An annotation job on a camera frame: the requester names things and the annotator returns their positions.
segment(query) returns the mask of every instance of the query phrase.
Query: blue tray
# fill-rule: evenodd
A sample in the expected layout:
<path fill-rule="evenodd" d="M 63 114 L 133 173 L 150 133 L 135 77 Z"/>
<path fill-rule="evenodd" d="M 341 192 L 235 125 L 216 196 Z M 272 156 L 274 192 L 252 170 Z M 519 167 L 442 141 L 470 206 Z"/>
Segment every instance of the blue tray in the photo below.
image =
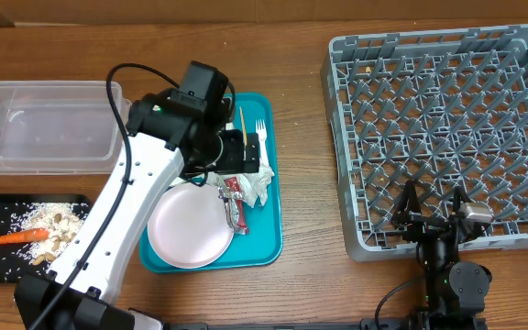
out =
<path fill-rule="evenodd" d="M 223 270 L 238 267 L 268 265 L 276 260 L 282 251 L 281 194 L 279 188 L 278 166 L 276 163 L 276 141 L 272 122 L 272 107 L 266 97 L 258 93 L 238 93 L 236 95 L 236 118 L 234 126 L 241 129 L 239 107 L 244 111 L 244 121 L 248 133 L 256 131 L 256 120 L 264 119 L 268 138 L 266 146 L 271 168 L 275 176 L 268 186 L 268 201 L 264 207 L 259 199 L 251 208 L 244 205 L 248 235 L 234 235 L 229 248 L 215 262 L 199 269 L 178 269 L 164 262 L 154 252 L 148 239 L 148 230 L 144 230 L 139 240 L 139 258 L 142 264 L 156 273 L 170 273 L 193 270 Z"/>

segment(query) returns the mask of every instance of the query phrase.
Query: gray dish rack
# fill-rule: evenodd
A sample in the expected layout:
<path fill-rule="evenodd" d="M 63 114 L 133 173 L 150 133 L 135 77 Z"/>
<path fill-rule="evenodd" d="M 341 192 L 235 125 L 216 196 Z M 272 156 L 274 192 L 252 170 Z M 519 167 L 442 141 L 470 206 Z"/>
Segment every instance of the gray dish rack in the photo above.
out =
<path fill-rule="evenodd" d="M 489 205 L 461 249 L 528 248 L 528 25 L 333 38 L 321 80 L 352 259 L 413 256 L 390 224 L 409 179 L 424 215 L 458 185 Z"/>

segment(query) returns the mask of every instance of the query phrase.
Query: wooden skewer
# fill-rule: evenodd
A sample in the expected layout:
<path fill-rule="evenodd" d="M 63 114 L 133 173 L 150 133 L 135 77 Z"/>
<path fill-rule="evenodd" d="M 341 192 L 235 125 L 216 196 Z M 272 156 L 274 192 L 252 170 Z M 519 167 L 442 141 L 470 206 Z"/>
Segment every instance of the wooden skewer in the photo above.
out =
<path fill-rule="evenodd" d="M 242 133 L 244 133 L 244 145 L 248 143 L 248 137 L 246 136 L 246 124 L 244 123 L 244 111 L 242 107 L 239 107 L 239 117 L 242 119 Z"/>

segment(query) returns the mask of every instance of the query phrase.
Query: clear plastic container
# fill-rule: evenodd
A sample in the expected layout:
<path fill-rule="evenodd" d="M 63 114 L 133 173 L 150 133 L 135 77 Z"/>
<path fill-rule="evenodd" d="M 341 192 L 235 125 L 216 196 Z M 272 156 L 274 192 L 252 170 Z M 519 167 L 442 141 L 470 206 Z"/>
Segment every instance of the clear plastic container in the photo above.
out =
<path fill-rule="evenodd" d="M 126 121 L 131 103 L 112 91 Z M 0 82 L 0 175 L 109 173 L 121 143 L 105 82 Z"/>

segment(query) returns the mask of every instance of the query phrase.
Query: table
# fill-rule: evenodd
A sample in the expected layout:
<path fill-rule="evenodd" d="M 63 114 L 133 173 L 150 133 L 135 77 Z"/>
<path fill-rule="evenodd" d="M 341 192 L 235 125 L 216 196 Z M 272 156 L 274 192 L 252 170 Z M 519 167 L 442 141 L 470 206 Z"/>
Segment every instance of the table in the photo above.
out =
<path fill-rule="evenodd" d="M 0 29 L 0 80 L 103 80 L 111 67 L 143 63 L 182 78 L 190 60 L 214 65 L 239 92 L 272 103 L 278 146 L 284 249 L 270 266 L 156 275 L 134 253 L 118 307 L 169 322 L 209 324 L 353 322 L 371 317 L 393 287 L 420 274 L 414 260 L 357 263 L 346 254 L 336 199 L 336 157 L 319 71 L 329 40 L 346 34 L 468 28 L 507 19 L 318 22 Z M 143 71 L 116 79 L 135 100 L 164 88 Z M 93 201 L 107 176 L 0 177 L 0 193 L 83 193 Z M 494 274 L 486 299 L 491 329 L 528 328 L 528 250 L 464 259 Z M 0 329 L 21 329 L 14 285 L 0 284 Z M 421 286 L 398 293 L 382 316 L 422 303 Z"/>

